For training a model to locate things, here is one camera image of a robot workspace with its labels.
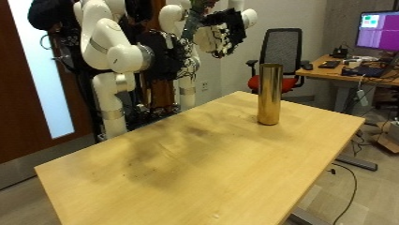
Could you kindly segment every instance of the chair backrest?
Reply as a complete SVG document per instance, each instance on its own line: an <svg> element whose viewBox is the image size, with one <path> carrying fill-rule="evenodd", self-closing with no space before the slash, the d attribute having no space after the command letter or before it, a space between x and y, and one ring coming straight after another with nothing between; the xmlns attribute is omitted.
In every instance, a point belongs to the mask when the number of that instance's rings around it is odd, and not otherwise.
<svg viewBox="0 0 399 225"><path fill-rule="evenodd" d="M294 75L301 67L302 29L269 29L265 35L260 63L284 65L284 74Z"/></svg>

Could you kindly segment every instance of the white wall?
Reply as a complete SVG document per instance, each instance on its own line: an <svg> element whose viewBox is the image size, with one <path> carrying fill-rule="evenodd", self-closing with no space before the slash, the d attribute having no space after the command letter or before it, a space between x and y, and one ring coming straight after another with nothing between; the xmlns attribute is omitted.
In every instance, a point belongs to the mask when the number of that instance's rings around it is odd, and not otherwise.
<svg viewBox="0 0 399 225"><path fill-rule="evenodd" d="M168 4L179 4L179 0L168 0ZM221 0L216 10L228 7L228 0ZM201 68L197 73L197 105L201 105L236 91L246 91L250 78L248 60L258 59L266 30L277 27L300 27L304 29L304 59L313 61L322 54L322 38L326 1L320 0L250 0L245 9L253 8L258 13L258 24L248 30L248 38L239 45L236 53L224 59L213 58L200 52ZM209 82L209 90L201 91L201 82ZM306 80L306 85L286 96L314 95L314 81Z"/></svg>

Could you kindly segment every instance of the gold cylinder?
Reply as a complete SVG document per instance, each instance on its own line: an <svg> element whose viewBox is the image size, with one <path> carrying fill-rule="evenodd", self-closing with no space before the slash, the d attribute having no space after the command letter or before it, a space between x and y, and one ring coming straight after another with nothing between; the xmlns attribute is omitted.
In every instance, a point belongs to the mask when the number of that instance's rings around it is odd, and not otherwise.
<svg viewBox="0 0 399 225"><path fill-rule="evenodd" d="M276 125L280 121L284 66L262 64L260 68L258 122L264 125Z"/></svg>

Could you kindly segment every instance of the computer monitor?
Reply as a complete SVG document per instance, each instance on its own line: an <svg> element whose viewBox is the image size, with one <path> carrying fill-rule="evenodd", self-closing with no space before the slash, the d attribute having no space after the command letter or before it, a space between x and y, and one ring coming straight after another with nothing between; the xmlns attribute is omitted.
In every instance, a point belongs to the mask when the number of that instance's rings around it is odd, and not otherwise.
<svg viewBox="0 0 399 225"><path fill-rule="evenodd" d="M362 12L357 47L399 51L399 11Z"/></svg>

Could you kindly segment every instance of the wooden table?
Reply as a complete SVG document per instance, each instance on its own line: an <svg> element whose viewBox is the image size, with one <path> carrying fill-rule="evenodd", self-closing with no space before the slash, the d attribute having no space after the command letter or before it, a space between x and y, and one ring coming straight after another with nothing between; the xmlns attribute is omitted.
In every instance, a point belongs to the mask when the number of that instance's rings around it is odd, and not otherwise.
<svg viewBox="0 0 399 225"><path fill-rule="evenodd" d="M35 169L64 224L281 224L364 118L236 92Z"/></svg>
<svg viewBox="0 0 399 225"><path fill-rule="evenodd" d="M341 64L337 68L320 68L318 66L322 65L324 62L332 61L332 60L340 60L337 58L333 58L328 54L324 55L321 58L318 58L313 63L313 70L305 70L298 69L296 74L301 76L308 76L310 78L321 78L321 79L330 79L336 81L348 81L348 82L360 82L362 79L362 76L342 76L341 71L342 68L346 66ZM382 79L379 78L366 78L369 83L378 83L385 85L393 85L399 86L399 79L393 79L391 77L398 77L398 71L393 71L389 74L386 74Z"/></svg>

